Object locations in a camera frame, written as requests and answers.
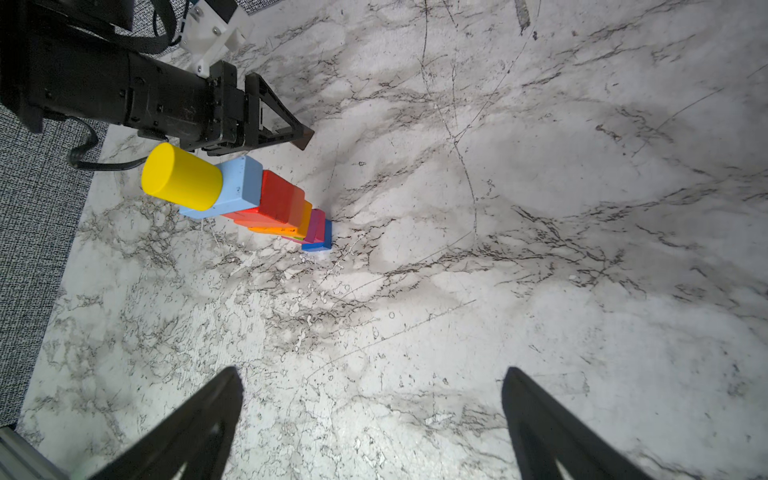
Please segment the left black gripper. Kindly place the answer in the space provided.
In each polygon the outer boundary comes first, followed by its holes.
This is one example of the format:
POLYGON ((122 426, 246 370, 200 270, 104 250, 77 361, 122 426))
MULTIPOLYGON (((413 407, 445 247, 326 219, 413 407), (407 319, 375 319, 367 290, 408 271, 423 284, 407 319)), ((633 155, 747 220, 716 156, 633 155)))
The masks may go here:
POLYGON ((128 65, 125 125, 145 138, 235 152, 282 143, 305 150, 314 135, 259 74, 245 77, 245 93, 238 89, 237 69, 225 61, 207 78, 139 54, 129 55, 128 65))

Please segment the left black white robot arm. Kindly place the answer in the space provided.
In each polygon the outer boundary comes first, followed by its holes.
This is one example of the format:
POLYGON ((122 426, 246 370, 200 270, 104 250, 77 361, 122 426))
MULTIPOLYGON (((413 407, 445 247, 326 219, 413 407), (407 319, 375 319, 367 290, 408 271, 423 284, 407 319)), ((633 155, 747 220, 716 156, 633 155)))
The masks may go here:
POLYGON ((305 149, 314 132, 256 73, 212 58, 234 24, 212 25, 211 48, 191 71, 157 55, 199 32, 182 27, 169 1, 152 4, 162 26, 132 36, 131 1, 4 1, 1 102, 31 132, 46 119, 90 119, 133 128, 148 139, 176 138, 211 156, 281 143, 305 149))

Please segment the light blue wood block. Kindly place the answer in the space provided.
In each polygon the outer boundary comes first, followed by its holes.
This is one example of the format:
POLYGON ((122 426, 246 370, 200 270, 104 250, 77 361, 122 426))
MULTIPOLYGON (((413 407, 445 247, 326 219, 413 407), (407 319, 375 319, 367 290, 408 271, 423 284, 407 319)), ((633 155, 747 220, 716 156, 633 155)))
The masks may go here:
POLYGON ((217 165, 222 173, 222 190, 207 210, 197 211, 181 207, 181 215, 202 220, 242 210, 256 208, 261 202, 263 166, 250 156, 243 155, 217 165))

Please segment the yellow wood cylinder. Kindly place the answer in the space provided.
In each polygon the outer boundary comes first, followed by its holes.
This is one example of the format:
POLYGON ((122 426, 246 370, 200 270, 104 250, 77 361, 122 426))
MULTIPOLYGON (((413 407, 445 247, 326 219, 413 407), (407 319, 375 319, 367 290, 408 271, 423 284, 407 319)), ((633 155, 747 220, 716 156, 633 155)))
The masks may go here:
POLYGON ((213 164, 170 143, 161 143, 146 160, 141 188, 152 197, 204 211, 218 200, 223 175, 213 164))

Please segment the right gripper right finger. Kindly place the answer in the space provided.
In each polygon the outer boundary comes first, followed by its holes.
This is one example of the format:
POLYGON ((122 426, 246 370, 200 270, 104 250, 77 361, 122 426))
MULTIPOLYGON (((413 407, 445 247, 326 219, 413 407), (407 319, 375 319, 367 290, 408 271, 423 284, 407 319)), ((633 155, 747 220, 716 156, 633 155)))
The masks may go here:
POLYGON ((531 377, 507 370, 502 406, 523 479, 647 479, 531 377))

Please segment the pink wood block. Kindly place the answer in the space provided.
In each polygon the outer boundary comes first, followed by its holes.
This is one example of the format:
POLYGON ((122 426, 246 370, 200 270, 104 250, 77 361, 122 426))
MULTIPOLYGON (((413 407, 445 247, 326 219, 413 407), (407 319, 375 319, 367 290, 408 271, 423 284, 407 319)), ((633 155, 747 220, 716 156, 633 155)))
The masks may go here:
POLYGON ((319 209, 314 209, 309 204, 306 204, 303 210, 298 235, 284 236, 284 239, 302 245, 322 243, 325 239, 325 227, 325 212, 319 209))

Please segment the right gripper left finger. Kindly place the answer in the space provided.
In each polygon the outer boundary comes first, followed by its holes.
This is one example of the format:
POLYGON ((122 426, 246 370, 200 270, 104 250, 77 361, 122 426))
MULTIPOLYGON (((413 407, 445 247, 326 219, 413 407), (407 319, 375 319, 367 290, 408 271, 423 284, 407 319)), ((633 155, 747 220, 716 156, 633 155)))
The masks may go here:
POLYGON ((243 404, 235 367, 224 368, 95 479, 220 479, 243 404))

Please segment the orange-red wood block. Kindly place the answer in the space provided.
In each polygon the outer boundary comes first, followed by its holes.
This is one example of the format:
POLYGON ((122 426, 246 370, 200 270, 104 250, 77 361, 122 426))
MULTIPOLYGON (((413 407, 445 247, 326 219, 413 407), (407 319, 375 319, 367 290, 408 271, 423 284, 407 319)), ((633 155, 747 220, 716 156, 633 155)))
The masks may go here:
POLYGON ((226 214, 236 224, 248 228, 287 228, 297 229, 302 221, 302 213, 292 212, 285 218, 274 218, 256 209, 241 210, 226 214))

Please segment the yellow orange supermarket block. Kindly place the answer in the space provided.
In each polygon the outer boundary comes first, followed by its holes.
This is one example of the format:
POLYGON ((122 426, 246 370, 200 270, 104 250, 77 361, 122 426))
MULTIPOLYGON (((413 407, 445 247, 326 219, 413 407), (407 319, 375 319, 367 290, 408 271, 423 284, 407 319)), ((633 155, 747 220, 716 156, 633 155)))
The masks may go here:
POLYGON ((249 230, 256 233, 304 239, 307 234, 312 207, 313 205, 306 200, 293 202, 287 223, 276 226, 251 226, 249 230))

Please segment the red rectangular wood block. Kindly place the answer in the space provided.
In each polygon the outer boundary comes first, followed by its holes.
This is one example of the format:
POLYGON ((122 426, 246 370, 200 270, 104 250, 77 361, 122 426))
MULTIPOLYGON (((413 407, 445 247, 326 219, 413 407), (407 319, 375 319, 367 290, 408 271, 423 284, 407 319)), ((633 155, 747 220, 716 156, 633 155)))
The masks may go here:
POLYGON ((264 170, 261 202, 258 207, 252 209, 274 218, 285 218, 289 215, 292 203, 302 200, 304 191, 301 188, 270 170, 264 170))

